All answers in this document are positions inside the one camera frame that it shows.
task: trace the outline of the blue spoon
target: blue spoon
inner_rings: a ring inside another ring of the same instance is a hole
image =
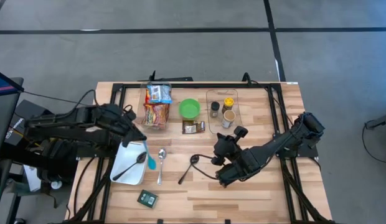
[[[156,161],[150,156],[149,154],[149,148],[148,145],[146,144],[146,141],[143,141],[144,148],[146,149],[146,152],[148,153],[149,156],[149,162],[148,162],[148,167],[151,170],[156,170]]]

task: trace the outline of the small box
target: small box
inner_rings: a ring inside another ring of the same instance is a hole
[[[141,194],[139,195],[138,202],[149,208],[153,208],[157,202],[157,199],[158,199],[157,195],[152,194],[147,190],[142,190]]]

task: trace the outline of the white tray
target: white tray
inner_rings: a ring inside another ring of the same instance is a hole
[[[111,170],[110,180],[112,182],[121,184],[138,185],[143,181],[144,172],[148,163],[148,155],[144,163],[136,164],[128,171],[126,171],[118,180],[113,181],[113,177],[123,170],[127,169],[130,165],[136,162],[136,158],[142,152],[146,152],[143,143],[130,142],[127,147],[123,147],[122,143],[118,147],[116,159],[114,161],[113,169]]]

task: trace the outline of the clear plastic container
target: clear plastic container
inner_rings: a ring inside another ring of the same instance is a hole
[[[207,114],[208,114],[208,121],[209,121],[209,129],[212,134],[233,134],[233,131],[237,126],[242,125],[242,117],[240,116],[240,109],[238,106],[238,94],[236,90],[209,90],[206,94],[207,97]],[[222,107],[224,106],[224,100],[225,98],[232,98],[233,99],[233,107],[232,111],[235,112],[236,117],[233,123],[230,125],[229,128],[224,128],[222,126],[222,120],[224,119],[224,114],[222,113]],[[211,117],[211,103],[212,102],[218,102],[220,107],[218,110],[218,115],[216,117]]]
[[[165,122],[161,122],[155,125],[147,125],[145,124],[145,116],[146,116],[146,110],[144,108],[144,104],[146,101],[146,90],[148,89],[148,85],[166,85],[171,88],[171,84],[169,82],[146,82],[141,84],[141,94],[139,97],[139,105],[138,105],[138,112],[136,113],[136,124],[143,128],[145,131],[149,130],[165,130],[167,128],[167,121],[169,117],[169,110],[171,109],[172,104],[169,104],[169,108],[166,111],[166,119]]]

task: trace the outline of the silver spoon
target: silver spoon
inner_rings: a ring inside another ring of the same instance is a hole
[[[160,158],[160,173],[158,175],[157,184],[161,185],[161,178],[162,178],[162,161],[166,158],[167,152],[165,148],[161,148],[158,152],[158,158]]]
[[[130,168],[132,168],[133,166],[135,166],[136,164],[138,163],[143,163],[145,160],[146,160],[146,154],[147,152],[142,152],[140,155],[137,156],[136,158],[136,162],[132,165],[130,165],[127,169],[125,169],[123,172],[120,172],[119,174],[115,175],[113,177],[113,180],[116,181],[118,180],[123,174],[125,174],[126,171],[128,171]]]

